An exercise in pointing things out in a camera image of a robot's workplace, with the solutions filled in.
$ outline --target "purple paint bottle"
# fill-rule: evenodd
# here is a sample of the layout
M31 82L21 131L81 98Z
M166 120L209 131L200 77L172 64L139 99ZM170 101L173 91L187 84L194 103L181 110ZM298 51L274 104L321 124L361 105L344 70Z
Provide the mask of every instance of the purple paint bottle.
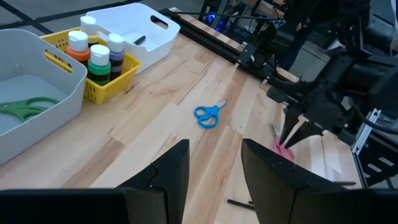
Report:
M111 62L111 81L122 74L124 59L124 39L118 34L110 34L108 48L111 53L109 61Z

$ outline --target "blue scissors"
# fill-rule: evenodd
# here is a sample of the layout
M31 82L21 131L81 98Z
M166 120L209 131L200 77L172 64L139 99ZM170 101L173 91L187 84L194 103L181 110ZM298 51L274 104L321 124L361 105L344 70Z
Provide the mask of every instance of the blue scissors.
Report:
M223 100L214 106L198 106L197 108L195 108L193 114L198 118L199 125L204 128L215 127L218 124L218 112L226 105L227 102L228 102L227 100ZM204 111L205 113L198 114L198 111ZM209 120L212 117L216 119L214 123L211 124L204 123L204 121Z

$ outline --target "white bottle cap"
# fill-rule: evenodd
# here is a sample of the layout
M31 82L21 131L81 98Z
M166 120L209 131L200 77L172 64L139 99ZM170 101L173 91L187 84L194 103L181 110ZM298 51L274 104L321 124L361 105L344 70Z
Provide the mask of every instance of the white bottle cap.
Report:
M90 60L98 66L107 65L109 62L110 50L107 46L95 44L90 47Z
M112 52L122 52L124 49L124 39L119 34L108 35L108 47Z
M88 48L88 36L82 31L73 30L68 33L68 45L77 52L85 52Z
M85 32L87 35L97 34L97 20L91 16L80 17L80 30Z

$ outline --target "scissors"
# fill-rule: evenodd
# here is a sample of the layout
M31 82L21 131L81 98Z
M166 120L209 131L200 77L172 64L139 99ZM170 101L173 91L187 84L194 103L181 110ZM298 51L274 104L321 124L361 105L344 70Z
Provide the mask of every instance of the scissors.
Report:
M10 114L16 116L20 121L25 122L29 116L43 113L48 108L43 106L31 106L36 102L59 103L58 100L49 97L33 97L27 100L0 103L0 114Z
M195 108L193 114L198 118L199 125L204 128L215 127L218 124L218 112L226 105L227 102L228 102L227 100L223 100L214 106L198 106L197 108ZM200 110L204 111L205 113L198 114L198 111ZM203 123L204 121L209 120L212 117L216 119L214 123L211 124Z

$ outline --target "paint bottle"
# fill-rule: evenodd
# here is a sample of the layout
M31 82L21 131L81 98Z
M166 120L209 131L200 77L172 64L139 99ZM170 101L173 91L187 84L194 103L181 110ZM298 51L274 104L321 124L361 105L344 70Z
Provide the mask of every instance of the paint bottle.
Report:
M97 20L91 16L80 17L80 30L88 35L88 47L98 44L100 35L98 34Z
M124 59L124 39L118 34L108 35L108 47L111 51L109 61L111 62L111 81L122 74Z
M107 46L96 44L90 47L90 52L87 78L101 86L108 84L111 76L109 48Z
M87 61L90 59L87 34L78 30L70 31L68 33L67 54L87 67Z

